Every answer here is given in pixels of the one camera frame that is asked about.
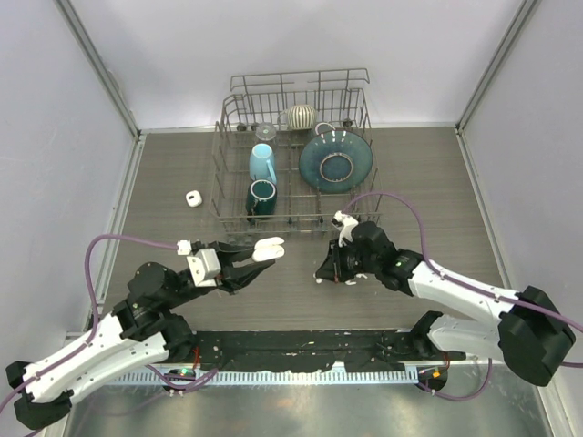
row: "wire dish rack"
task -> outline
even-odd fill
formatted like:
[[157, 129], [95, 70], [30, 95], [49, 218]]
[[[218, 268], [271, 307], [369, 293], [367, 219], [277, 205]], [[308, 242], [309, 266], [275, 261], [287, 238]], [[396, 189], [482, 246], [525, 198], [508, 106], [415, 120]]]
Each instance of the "wire dish rack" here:
[[[370, 83], [365, 68], [296, 73], [233, 76], [215, 126], [212, 157], [215, 175], [210, 212], [228, 235], [254, 233], [326, 232], [331, 218], [361, 193], [380, 190], [371, 121], [363, 86]], [[323, 194], [300, 175], [299, 161], [312, 131], [290, 131], [281, 113], [294, 105], [312, 105], [319, 122], [363, 137], [373, 152], [373, 168], [366, 180], [344, 194]], [[278, 133], [271, 143], [275, 156], [278, 197], [275, 213], [264, 219], [247, 215], [245, 202], [251, 183], [249, 156], [255, 144], [255, 127], [269, 122]], [[361, 219], [378, 222], [381, 199], [364, 198], [350, 211]]]

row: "wall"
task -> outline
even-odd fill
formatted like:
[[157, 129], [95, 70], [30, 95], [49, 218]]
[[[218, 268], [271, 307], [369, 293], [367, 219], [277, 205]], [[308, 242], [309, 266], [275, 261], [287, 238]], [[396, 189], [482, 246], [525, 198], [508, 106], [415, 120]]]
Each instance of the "wall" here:
[[366, 66], [373, 122], [455, 122], [520, 0], [73, 0], [144, 128], [212, 125], [233, 75]]
[[[513, 286], [546, 290], [579, 322], [582, 22], [581, 2], [541, 2], [466, 131]], [[580, 344], [568, 358], [583, 361]], [[563, 376], [564, 401], [580, 426], [581, 373]]]
[[[85, 247], [107, 228], [132, 138], [53, 2], [1, 2], [0, 41], [3, 369], [81, 328]], [[12, 406], [0, 430], [25, 435]]]

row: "dark green mug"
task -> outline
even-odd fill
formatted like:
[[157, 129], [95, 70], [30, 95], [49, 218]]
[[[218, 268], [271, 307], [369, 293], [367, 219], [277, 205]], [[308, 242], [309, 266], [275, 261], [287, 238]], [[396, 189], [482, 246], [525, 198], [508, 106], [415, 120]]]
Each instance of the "dark green mug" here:
[[270, 216], [275, 212], [277, 188], [267, 179], [257, 179], [247, 191], [245, 209], [249, 216]]

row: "floor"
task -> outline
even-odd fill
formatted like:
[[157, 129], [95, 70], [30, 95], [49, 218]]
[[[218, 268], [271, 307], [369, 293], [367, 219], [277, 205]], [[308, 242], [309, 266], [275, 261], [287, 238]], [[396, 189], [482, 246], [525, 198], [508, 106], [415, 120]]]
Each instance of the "floor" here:
[[[457, 395], [475, 391], [485, 371], [483, 366], [452, 366], [445, 390]], [[443, 401], [412, 385], [208, 387], [172, 399], [154, 386], [105, 387], [74, 409], [65, 433], [66, 437], [121, 435], [544, 437], [552, 433], [533, 386], [506, 367], [495, 366], [488, 389], [466, 402]]]
[[[211, 133], [148, 135], [124, 233], [145, 239], [225, 239], [207, 205], [189, 208], [184, 196], [206, 198], [213, 178]], [[431, 256], [466, 276], [501, 285], [496, 262], [452, 128], [373, 129], [383, 187], [419, 209]], [[380, 225], [398, 247], [420, 250], [411, 213], [387, 199]], [[217, 291], [176, 310], [193, 330], [310, 330], [410, 328], [440, 305], [384, 289], [373, 279], [357, 286], [315, 284], [327, 238], [292, 235], [286, 255], [237, 296]], [[126, 284], [144, 262], [185, 269], [175, 253], [122, 242], [105, 311], [127, 295]]]

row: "blue plate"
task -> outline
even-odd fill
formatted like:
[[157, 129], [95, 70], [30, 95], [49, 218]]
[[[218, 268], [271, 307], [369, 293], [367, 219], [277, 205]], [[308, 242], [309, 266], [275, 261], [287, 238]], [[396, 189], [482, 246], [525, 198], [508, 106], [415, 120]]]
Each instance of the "blue plate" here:
[[373, 168], [373, 152], [362, 137], [345, 130], [310, 141], [300, 156], [302, 178], [322, 193], [339, 194], [362, 184]]

